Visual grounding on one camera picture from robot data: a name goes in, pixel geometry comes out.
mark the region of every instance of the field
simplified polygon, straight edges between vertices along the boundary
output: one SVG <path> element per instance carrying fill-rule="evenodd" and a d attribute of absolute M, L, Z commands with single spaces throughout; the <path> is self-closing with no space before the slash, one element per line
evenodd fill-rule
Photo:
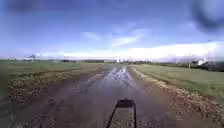
<path fill-rule="evenodd" d="M 26 104 L 43 95 L 47 88 L 64 80 L 77 80 L 81 75 L 100 69 L 109 64 L 74 62 L 24 62 L 0 61 L 0 97 L 9 96 L 13 102 Z"/>
<path fill-rule="evenodd" d="M 140 72 L 224 103 L 224 72 L 155 65 L 132 65 Z"/>

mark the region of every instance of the grass verge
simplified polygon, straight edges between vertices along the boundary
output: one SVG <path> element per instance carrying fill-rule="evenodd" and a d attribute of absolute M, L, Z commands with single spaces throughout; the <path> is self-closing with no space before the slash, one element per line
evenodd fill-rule
<path fill-rule="evenodd" d="M 164 67 L 154 65 L 132 65 L 140 72 L 176 85 L 189 92 L 224 103 L 224 73 L 198 69 Z"/>
<path fill-rule="evenodd" d="M 198 95 L 198 93 L 191 93 L 185 89 L 180 89 L 172 84 L 167 84 L 153 77 L 148 77 L 135 68 L 131 68 L 136 75 L 138 75 L 142 80 L 149 82 L 150 86 L 146 86 L 145 89 L 149 90 L 150 93 L 156 93 L 158 96 L 165 96 L 169 100 L 169 107 L 173 110 L 184 110 L 184 112 L 189 113 L 193 117 L 200 116 L 201 118 L 206 118 L 211 127 L 221 128 L 224 126 L 224 107 L 217 102 L 210 100 L 208 98 L 203 98 L 203 96 Z"/>

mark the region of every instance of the sky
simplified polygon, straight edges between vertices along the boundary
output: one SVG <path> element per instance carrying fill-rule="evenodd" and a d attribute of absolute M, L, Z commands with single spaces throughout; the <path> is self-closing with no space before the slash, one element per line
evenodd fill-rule
<path fill-rule="evenodd" d="M 220 0 L 214 1 L 206 11 L 220 16 Z M 217 54 L 222 35 L 198 27 L 191 0 L 0 1 L 1 58 Z"/>

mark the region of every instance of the mud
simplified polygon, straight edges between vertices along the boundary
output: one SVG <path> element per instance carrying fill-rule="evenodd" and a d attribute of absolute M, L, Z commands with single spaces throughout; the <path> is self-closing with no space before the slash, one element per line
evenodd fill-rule
<path fill-rule="evenodd" d="M 174 109 L 165 95 L 146 85 L 150 83 L 127 68 L 114 67 L 61 88 L 16 113 L 13 121 L 1 121 L 1 127 L 105 128 L 117 101 L 124 98 L 136 103 L 138 128 L 214 127 L 207 120 Z"/>

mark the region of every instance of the road edge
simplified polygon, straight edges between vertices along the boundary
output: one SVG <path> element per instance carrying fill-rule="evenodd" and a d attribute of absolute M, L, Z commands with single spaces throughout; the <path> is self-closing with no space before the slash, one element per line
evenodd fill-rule
<path fill-rule="evenodd" d="M 154 83 L 152 86 L 156 86 L 159 89 L 171 94 L 174 102 L 181 107 L 184 107 L 187 112 L 196 112 L 203 118 L 208 118 L 213 123 L 224 127 L 224 108 L 222 105 L 208 98 L 199 96 L 198 94 L 180 89 L 175 85 L 152 78 L 133 67 L 130 67 L 130 69 L 144 81 Z"/>

